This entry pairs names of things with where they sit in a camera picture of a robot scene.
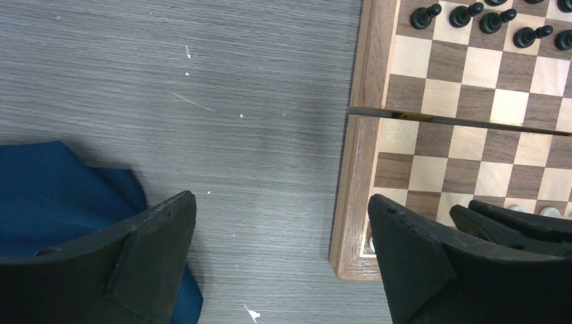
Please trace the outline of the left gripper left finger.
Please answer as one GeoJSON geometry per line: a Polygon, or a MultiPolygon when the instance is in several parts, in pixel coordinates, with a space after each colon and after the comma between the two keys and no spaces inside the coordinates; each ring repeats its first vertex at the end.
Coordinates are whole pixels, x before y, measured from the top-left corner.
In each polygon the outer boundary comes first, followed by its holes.
{"type": "Polygon", "coordinates": [[[168,323],[196,225],[188,190],[94,233],[1,260],[2,323],[168,323]]]}

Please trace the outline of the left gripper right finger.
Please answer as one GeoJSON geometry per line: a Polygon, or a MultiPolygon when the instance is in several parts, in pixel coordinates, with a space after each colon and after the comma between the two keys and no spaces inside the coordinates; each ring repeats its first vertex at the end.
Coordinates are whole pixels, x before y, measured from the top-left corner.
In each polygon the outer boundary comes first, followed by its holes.
{"type": "Polygon", "coordinates": [[[571,322],[571,256],[487,242],[381,194],[368,216],[394,323],[571,322]]]}

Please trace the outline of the white rook chess piece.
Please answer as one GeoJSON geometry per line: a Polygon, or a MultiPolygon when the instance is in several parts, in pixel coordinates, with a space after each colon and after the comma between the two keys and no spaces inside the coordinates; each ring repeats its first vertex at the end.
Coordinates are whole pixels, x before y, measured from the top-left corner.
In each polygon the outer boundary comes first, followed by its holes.
{"type": "Polygon", "coordinates": [[[374,247],[373,237],[372,237],[372,236],[370,236],[370,237],[368,238],[368,246],[369,246],[371,252],[372,252],[373,254],[375,254],[376,251],[375,251],[375,247],[374,247]]]}

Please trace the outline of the wooden chess board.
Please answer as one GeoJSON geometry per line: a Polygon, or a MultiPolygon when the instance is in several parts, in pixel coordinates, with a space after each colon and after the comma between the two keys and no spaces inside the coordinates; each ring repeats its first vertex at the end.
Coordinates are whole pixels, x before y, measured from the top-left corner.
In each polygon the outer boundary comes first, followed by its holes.
{"type": "Polygon", "coordinates": [[[571,217],[571,2],[365,1],[329,262],[378,281],[369,198],[571,217]]]}

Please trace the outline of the dark blue cloth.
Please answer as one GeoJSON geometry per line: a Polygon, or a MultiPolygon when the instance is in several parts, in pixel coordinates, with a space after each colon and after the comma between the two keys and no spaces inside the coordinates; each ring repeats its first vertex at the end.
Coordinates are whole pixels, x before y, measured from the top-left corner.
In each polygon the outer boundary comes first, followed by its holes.
{"type": "MultiPolygon", "coordinates": [[[[33,257],[149,208],[128,169],[87,166],[59,141],[1,147],[1,260],[33,257]]],[[[186,260],[168,323],[197,323],[202,305],[186,260]]]]}

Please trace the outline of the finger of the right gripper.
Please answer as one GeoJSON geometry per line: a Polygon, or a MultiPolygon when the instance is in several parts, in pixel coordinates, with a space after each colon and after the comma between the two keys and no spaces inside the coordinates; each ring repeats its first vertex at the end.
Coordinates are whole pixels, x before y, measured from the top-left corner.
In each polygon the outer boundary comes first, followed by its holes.
{"type": "Polygon", "coordinates": [[[554,243],[571,243],[571,220],[545,217],[471,200],[468,209],[501,223],[523,236],[554,243]]]}
{"type": "Polygon", "coordinates": [[[451,207],[449,215],[459,231],[481,240],[536,254],[571,256],[571,243],[545,242],[525,237],[516,230],[469,210],[468,207],[455,205],[451,207]]]}

